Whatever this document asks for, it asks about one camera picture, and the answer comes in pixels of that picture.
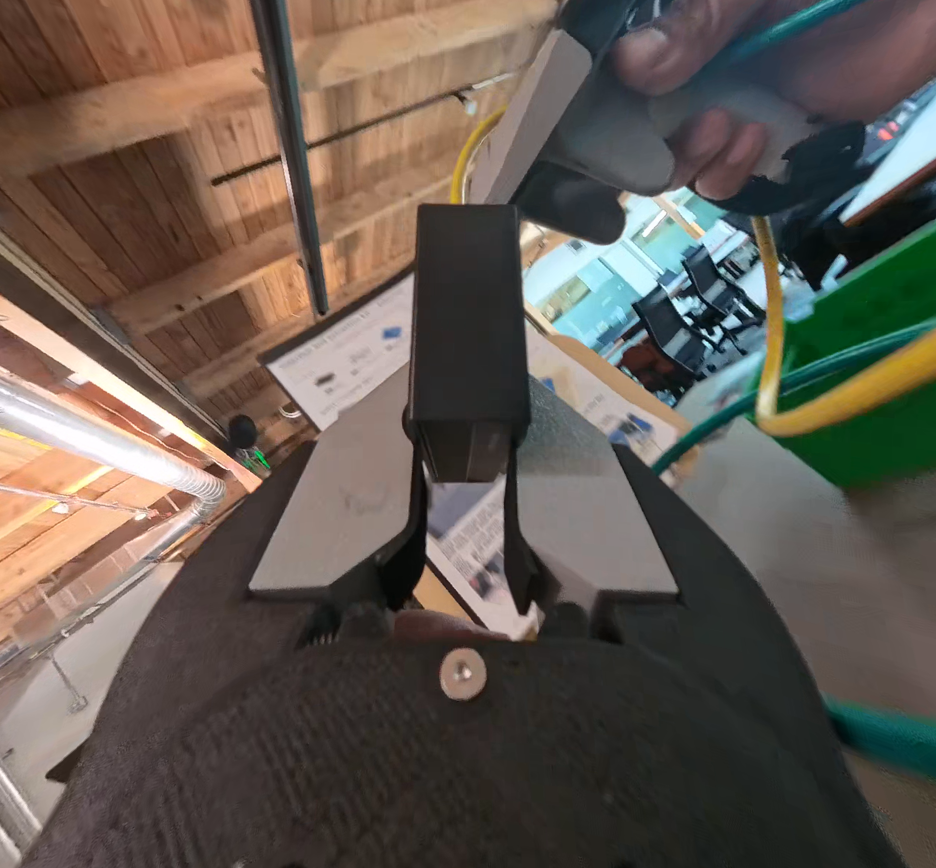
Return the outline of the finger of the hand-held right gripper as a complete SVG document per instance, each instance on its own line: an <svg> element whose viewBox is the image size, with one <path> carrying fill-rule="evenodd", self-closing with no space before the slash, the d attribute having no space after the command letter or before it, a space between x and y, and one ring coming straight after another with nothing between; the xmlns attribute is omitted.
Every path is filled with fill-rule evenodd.
<svg viewBox="0 0 936 868"><path fill-rule="evenodd" d="M591 54L553 30L474 161L467 203L507 205L591 72Z"/></svg>

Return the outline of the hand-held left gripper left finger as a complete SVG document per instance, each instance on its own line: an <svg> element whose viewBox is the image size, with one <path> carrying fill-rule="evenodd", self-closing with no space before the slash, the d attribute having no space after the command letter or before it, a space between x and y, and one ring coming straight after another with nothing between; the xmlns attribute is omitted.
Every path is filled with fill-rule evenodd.
<svg viewBox="0 0 936 868"><path fill-rule="evenodd" d="M261 599L399 611L426 564L427 482L404 363L320 435L249 582Z"/></svg>

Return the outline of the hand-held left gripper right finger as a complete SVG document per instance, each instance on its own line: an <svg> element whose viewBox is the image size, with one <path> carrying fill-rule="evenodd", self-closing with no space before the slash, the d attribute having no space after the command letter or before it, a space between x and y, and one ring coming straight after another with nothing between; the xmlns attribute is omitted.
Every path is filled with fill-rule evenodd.
<svg viewBox="0 0 936 868"><path fill-rule="evenodd" d="M680 593L616 448L536 378L505 484L503 557L518 612L567 603L606 615Z"/></svg>

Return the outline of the black network switch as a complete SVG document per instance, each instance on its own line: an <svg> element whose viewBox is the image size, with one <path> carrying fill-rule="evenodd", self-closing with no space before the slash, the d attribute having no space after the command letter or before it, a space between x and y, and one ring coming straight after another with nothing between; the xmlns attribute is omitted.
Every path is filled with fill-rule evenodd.
<svg viewBox="0 0 936 868"><path fill-rule="evenodd" d="M531 422L520 230L511 206L417 209L406 419L438 483L494 482Z"/></svg>

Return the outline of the green plastic bin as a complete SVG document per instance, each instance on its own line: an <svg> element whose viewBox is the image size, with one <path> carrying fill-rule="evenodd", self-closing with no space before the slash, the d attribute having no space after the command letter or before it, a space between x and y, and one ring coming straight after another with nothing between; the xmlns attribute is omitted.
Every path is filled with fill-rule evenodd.
<svg viewBox="0 0 936 868"><path fill-rule="evenodd" d="M934 470L935 222L846 276L803 320L783 320L774 253L765 266L766 363L757 427L850 489Z"/></svg>

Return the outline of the person's right hand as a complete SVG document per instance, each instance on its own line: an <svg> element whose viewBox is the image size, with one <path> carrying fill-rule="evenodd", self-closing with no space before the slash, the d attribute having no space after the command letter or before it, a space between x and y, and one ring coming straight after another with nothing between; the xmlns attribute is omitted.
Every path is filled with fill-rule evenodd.
<svg viewBox="0 0 936 868"><path fill-rule="evenodd" d="M675 0L613 50L619 79L646 96L670 93L726 46L819 0ZM771 52L747 60L741 79L827 121L867 124L934 79L935 0L868 0ZM670 137L671 186L710 200L736 195L766 149L768 127L719 108Z"/></svg>

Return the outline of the printed instruction sheet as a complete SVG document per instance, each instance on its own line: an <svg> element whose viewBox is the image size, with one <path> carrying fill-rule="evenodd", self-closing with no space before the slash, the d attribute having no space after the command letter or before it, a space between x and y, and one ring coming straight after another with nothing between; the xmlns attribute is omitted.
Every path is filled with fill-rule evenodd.
<svg viewBox="0 0 936 868"><path fill-rule="evenodd" d="M282 346L264 362L320 432L408 363L413 286L408 273L360 309L325 329L303 334L296 346ZM529 327L544 335L530 322L525 326L526 340ZM546 387L559 397L553 387ZM638 453L634 421L622 422L607 437L629 447L646 464L663 453L650 453L648 459ZM519 615L508 591L502 553L504 490L503 477L489 483L429 483L427 569L415 598L427 609L448 613L441 593L445 590L460 606L453 614L521 638L534 626L536 614L531 609Z"/></svg>

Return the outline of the black mesh office chair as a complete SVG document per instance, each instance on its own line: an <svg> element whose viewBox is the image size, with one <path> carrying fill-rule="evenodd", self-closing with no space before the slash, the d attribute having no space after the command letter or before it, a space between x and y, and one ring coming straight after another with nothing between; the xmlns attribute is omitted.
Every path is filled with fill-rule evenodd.
<svg viewBox="0 0 936 868"><path fill-rule="evenodd" d="M748 355L739 341L745 331L766 322L766 312L733 280L724 276L705 245L682 259L690 294L699 308L690 316L693 327L715 350L727 340L741 357Z"/></svg>
<svg viewBox="0 0 936 868"><path fill-rule="evenodd" d="M659 358L660 389L681 399L709 374L710 345L679 312L669 294L657 285L633 305L638 322Z"/></svg>

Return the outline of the black ceiling rail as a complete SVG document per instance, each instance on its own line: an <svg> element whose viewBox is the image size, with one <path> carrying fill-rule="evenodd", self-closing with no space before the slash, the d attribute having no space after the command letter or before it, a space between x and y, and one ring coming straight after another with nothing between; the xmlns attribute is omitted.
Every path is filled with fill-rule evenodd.
<svg viewBox="0 0 936 868"><path fill-rule="evenodd" d="M314 208L287 0L249 0L312 311L330 308Z"/></svg>

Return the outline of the silver duct pipe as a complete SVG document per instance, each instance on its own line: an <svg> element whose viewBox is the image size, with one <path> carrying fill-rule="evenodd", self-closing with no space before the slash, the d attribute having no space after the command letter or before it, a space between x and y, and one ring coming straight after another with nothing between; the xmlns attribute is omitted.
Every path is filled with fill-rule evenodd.
<svg viewBox="0 0 936 868"><path fill-rule="evenodd" d="M189 506L161 526L173 540L204 523L228 493L216 476L6 371L1 375L1 421L27 439L190 495Z"/></svg>

